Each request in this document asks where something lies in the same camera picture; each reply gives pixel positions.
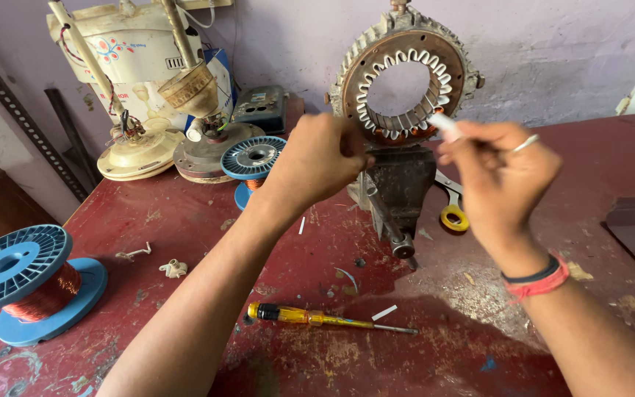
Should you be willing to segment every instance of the paint-chipped table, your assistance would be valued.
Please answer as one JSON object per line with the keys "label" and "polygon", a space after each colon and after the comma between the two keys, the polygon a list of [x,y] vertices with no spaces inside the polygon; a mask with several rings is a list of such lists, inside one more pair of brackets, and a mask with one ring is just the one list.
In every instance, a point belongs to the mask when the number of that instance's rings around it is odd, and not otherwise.
{"label": "paint-chipped table", "polygon": [[[603,224],[617,197],[635,196],[635,116],[535,132],[566,162],[534,212],[536,237],[574,262],[574,275],[635,331],[635,260]],[[458,179],[451,167],[443,172]],[[107,291],[80,323],[53,340],[26,348],[0,342],[0,396],[94,395],[181,282],[158,267],[171,258],[193,267],[239,216],[235,186],[194,185],[173,169],[134,182],[104,180],[65,228],[74,238],[71,257],[96,258],[109,270]],[[318,203],[304,214],[302,234],[299,220],[279,241],[247,299],[353,319],[396,304],[380,322],[416,327],[420,335],[240,316],[210,394],[568,395],[534,325],[519,306],[509,305],[472,233],[455,235],[441,226],[446,203],[447,194],[434,186],[419,220],[415,244],[422,268],[415,272],[389,255],[369,214],[346,192]],[[134,262],[115,258],[146,241],[151,255]],[[356,266],[359,258],[365,266]]]}

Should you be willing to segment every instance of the silver ring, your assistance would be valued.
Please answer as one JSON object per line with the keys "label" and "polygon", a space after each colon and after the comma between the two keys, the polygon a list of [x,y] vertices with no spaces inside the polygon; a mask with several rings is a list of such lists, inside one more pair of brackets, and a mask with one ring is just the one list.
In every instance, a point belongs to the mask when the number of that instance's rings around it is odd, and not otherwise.
{"label": "silver ring", "polygon": [[518,152],[519,150],[525,148],[526,146],[532,144],[533,142],[540,140],[541,137],[538,134],[534,134],[528,137],[522,144],[518,145],[515,149],[511,150],[513,153]]}

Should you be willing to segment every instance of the red thread bracelet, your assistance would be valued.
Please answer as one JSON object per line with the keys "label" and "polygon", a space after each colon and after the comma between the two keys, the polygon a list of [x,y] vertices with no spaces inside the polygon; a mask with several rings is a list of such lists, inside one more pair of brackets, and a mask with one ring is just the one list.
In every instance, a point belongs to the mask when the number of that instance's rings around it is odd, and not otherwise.
{"label": "red thread bracelet", "polygon": [[560,267],[557,268],[557,270],[553,274],[547,276],[546,278],[524,285],[510,284],[506,280],[504,280],[504,285],[506,286],[506,289],[509,291],[509,293],[516,295],[518,298],[515,301],[509,302],[509,304],[520,303],[522,300],[524,300],[525,297],[547,294],[550,291],[553,291],[555,288],[558,288],[567,280],[570,275],[570,269],[567,267],[565,260],[557,253],[551,255],[555,257],[558,262],[560,262]]}

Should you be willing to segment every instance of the black pipe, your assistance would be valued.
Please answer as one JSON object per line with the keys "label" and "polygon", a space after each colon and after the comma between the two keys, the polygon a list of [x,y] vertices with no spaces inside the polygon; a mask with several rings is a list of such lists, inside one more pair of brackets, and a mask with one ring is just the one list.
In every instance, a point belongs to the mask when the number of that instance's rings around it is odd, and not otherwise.
{"label": "black pipe", "polygon": [[46,95],[48,95],[48,100],[53,106],[55,114],[58,115],[58,120],[60,120],[60,124],[63,125],[65,134],[68,136],[70,143],[73,145],[73,149],[78,155],[78,158],[82,161],[85,174],[87,174],[87,177],[94,186],[98,185],[102,180],[100,171],[97,169],[97,165],[93,163],[90,155],[87,154],[87,149],[85,149],[85,145],[83,144],[82,139],[80,139],[80,134],[75,128],[73,119],[70,117],[70,113],[68,113],[68,110],[65,107],[63,96],[60,95],[60,91],[57,88],[47,88],[43,91]]}

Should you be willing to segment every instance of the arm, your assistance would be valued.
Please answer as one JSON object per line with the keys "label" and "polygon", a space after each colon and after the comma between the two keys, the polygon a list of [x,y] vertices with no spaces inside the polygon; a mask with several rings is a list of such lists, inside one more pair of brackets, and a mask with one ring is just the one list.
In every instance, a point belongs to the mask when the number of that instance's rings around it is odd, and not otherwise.
{"label": "arm", "polygon": [[303,116],[264,185],[131,341],[98,397],[204,396],[278,239],[308,207],[371,164],[350,124],[329,114]]}
{"label": "arm", "polygon": [[[509,277],[539,272],[548,253],[534,240],[528,217],[561,160],[542,143],[511,150],[528,137],[516,124],[457,124],[465,138],[445,134],[440,161],[454,161],[476,238]],[[524,309],[541,332],[576,396],[635,396],[635,335],[576,281],[527,297]]]}

